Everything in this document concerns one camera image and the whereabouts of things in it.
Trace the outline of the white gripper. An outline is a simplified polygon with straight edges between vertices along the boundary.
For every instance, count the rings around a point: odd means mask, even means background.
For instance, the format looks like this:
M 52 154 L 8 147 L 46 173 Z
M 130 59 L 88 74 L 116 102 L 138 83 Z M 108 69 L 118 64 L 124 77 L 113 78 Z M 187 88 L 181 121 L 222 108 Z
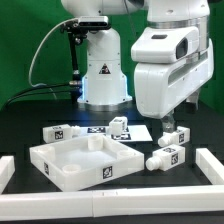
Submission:
M 138 63 L 134 72 L 134 87 L 139 113 L 145 117 L 162 118 L 163 131 L 172 133 L 175 120 L 171 111 L 184 100 L 189 110 L 197 110 L 199 88 L 212 77 L 213 71 L 212 41 L 193 63 L 186 59 L 173 64 Z

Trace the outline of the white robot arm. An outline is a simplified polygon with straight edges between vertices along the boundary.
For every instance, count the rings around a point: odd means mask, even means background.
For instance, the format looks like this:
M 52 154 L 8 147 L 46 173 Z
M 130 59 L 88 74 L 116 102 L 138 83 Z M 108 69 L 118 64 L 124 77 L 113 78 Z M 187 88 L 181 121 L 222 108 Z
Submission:
M 144 117 L 160 119 L 174 130 L 174 109 L 198 104 L 200 88 L 213 74 L 213 45 L 208 35 L 208 0 L 61 0 L 75 17 L 74 28 L 86 39 L 87 73 L 78 103 L 94 110 L 115 110 L 136 101 Z M 110 15 L 148 11 L 148 26 L 131 47 L 133 97 L 121 71 L 120 36 Z

